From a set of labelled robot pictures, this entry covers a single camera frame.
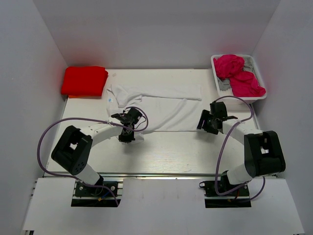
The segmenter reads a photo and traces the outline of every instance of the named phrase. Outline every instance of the gray wall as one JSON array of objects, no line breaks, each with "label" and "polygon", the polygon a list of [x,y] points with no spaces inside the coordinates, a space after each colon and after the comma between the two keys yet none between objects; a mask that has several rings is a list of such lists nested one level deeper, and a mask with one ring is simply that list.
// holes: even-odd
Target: gray wall
[{"label": "gray wall", "polygon": [[207,68],[251,54],[279,0],[34,0],[68,65]]},{"label": "gray wall", "polygon": [[[31,0],[0,1],[0,228],[20,234],[35,180],[36,147],[60,117],[66,63]],[[52,135],[45,144],[44,162]]]},{"label": "gray wall", "polygon": [[255,104],[261,128],[277,131],[284,174],[306,234],[313,234],[313,1],[282,0],[254,53],[268,89]]}]

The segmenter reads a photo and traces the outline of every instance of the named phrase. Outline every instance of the red towel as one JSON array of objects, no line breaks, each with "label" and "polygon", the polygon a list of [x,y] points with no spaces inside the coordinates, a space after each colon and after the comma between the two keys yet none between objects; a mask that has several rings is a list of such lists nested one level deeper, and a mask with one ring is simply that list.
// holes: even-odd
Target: red towel
[{"label": "red towel", "polygon": [[102,96],[108,72],[104,67],[68,67],[65,70],[61,94]]},{"label": "red towel", "polygon": [[237,55],[223,55],[218,60],[213,59],[217,77],[229,78],[234,96],[261,97],[266,93],[259,86],[258,80],[251,72],[243,71],[245,60]]}]

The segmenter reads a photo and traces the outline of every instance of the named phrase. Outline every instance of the white laundry basket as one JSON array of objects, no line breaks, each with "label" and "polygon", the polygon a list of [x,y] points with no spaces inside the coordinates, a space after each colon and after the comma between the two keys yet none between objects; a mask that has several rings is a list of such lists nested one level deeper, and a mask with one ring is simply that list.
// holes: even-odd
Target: white laundry basket
[{"label": "white laundry basket", "polygon": [[[234,95],[231,88],[228,89],[227,91],[221,91],[221,90],[220,90],[220,87],[219,87],[219,84],[218,84],[218,80],[217,80],[218,77],[217,77],[217,75],[216,75],[216,71],[215,71],[213,59],[218,59],[218,58],[220,58],[221,56],[222,56],[222,55],[213,55],[213,56],[211,57],[211,63],[212,63],[212,69],[213,69],[215,84],[216,84],[216,88],[217,88],[217,93],[219,94],[220,97],[225,96],[225,95]],[[250,57],[250,58],[252,59],[252,61],[253,61],[253,64],[252,64],[252,66],[253,66],[253,67],[252,67],[252,72],[254,73],[256,79],[258,80],[259,85],[260,85],[261,87],[264,87],[264,88],[265,88],[264,82],[263,82],[263,80],[262,80],[262,78],[261,78],[261,75],[260,75],[260,72],[259,72],[259,70],[258,70],[258,67],[256,66],[255,61],[254,61],[254,59],[252,58],[252,56],[250,56],[250,55],[238,55],[238,56],[243,57],[244,59],[245,59],[245,58],[248,58],[248,57]],[[251,103],[253,103],[254,101],[256,101],[256,100],[258,100],[258,99],[265,99],[266,96],[267,96],[267,93],[265,93],[265,94],[264,94],[263,96],[261,96],[261,97],[240,97],[240,98],[243,99],[243,100],[245,100],[248,104],[251,104]],[[239,101],[239,100],[236,100],[236,101],[235,101],[235,99],[233,99],[233,98],[225,98],[225,99],[223,99],[223,101],[225,101],[226,103],[231,103],[231,104],[239,104],[239,103],[241,103],[241,101]]]}]

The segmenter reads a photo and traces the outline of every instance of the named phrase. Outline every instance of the white cloth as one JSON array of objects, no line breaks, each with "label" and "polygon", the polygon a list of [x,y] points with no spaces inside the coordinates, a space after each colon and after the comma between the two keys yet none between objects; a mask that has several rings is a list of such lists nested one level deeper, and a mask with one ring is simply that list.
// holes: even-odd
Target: white cloth
[{"label": "white cloth", "polygon": [[203,110],[200,85],[112,85],[107,92],[109,115],[121,113],[129,106],[141,108],[149,119],[145,132],[197,130]]}]

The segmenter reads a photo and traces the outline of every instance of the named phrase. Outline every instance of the pink cloth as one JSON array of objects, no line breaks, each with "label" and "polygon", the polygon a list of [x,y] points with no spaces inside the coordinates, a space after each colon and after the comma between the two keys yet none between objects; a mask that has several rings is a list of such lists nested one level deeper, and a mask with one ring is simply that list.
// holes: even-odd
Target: pink cloth
[{"label": "pink cloth", "polygon": [[230,78],[243,70],[245,60],[237,55],[222,55],[218,60],[213,59],[215,72],[221,80]]},{"label": "pink cloth", "polygon": [[223,55],[219,59],[213,59],[213,62],[217,77],[221,80],[229,78],[234,96],[260,97],[266,93],[253,73],[243,71],[245,60],[242,57]]}]

